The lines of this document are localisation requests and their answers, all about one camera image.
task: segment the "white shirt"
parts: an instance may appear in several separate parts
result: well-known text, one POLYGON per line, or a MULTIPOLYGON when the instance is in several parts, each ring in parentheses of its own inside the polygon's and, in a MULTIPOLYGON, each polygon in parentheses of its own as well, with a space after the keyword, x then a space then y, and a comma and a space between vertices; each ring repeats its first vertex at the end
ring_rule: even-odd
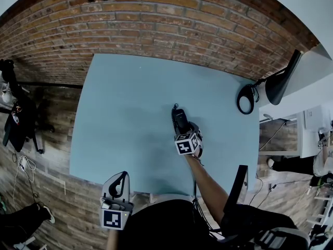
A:
POLYGON ((313 162, 313 173, 316 176, 325 176, 329 173, 333 173, 333 146, 328 149, 328 157, 326 159, 325 165, 323 162, 323 151, 321 150, 317 156, 314 157, 313 162))

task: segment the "black lamp shade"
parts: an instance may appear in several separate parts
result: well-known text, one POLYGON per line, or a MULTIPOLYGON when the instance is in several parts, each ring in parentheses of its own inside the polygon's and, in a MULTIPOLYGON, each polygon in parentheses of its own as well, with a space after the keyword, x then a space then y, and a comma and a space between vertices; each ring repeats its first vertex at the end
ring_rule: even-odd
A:
POLYGON ((288 82, 298 61, 300 60, 301 55, 301 52, 295 50, 285 71, 280 74, 271 75, 267 78, 265 89, 267 98, 271 104, 275 106, 280 104, 288 82))

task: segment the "black shirt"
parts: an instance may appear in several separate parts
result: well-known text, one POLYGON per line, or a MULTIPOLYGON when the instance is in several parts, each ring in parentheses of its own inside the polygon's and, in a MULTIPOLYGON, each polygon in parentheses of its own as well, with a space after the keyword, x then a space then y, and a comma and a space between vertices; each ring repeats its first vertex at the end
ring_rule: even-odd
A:
MULTIPOLYGON (((246 234, 249 230, 252 234, 275 227, 296 228, 287 216, 247 205, 236 205, 232 212, 225 214, 220 227, 224 237, 246 234)), ((158 203, 130 216, 120 232, 119 249, 131 247, 225 249, 210 235, 193 204, 184 200, 158 203)))

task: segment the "desk lamp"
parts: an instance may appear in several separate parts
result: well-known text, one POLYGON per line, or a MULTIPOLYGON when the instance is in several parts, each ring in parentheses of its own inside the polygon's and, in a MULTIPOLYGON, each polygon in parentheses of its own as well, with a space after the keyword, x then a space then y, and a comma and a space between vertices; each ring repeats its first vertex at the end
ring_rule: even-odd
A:
POLYGON ((295 67, 297 66, 302 54, 300 51, 295 49, 293 52, 293 55, 287 65, 286 68, 278 71, 277 73, 274 73, 273 75, 265 78, 265 79, 259 79, 255 84, 247 84, 245 85, 239 92, 237 97, 237 107, 240 112, 242 112, 244 115, 251 114, 254 108, 254 96, 255 93, 257 93, 258 97, 255 102, 259 101, 259 94, 257 91, 257 86, 260 85, 263 82, 266 82, 265 91, 268 100, 273 105, 278 105, 281 102, 281 99, 283 97, 283 94, 285 93, 285 90, 287 88, 288 82, 295 70, 295 67), (251 104, 251 108, 249 111, 243 111, 239 101, 242 97, 245 97, 249 100, 251 104))

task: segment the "white desk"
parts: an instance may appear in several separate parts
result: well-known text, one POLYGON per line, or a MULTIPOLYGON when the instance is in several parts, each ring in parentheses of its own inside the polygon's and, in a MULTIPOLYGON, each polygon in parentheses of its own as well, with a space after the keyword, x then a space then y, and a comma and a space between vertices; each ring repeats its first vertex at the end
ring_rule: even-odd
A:
POLYGON ((304 112, 297 114, 297 150, 296 151, 260 151, 261 156, 315 156, 319 153, 318 133, 305 128, 304 112))
POLYGON ((259 112, 243 115, 239 90, 251 81, 214 69, 158 58, 96 54, 75 118, 70 173, 103 184, 126 170, 131 191, 193 194, 191 170, 177 154, 175 103, 203 134, 202 163, 227 192, 239 165, 253 188, 259 112))

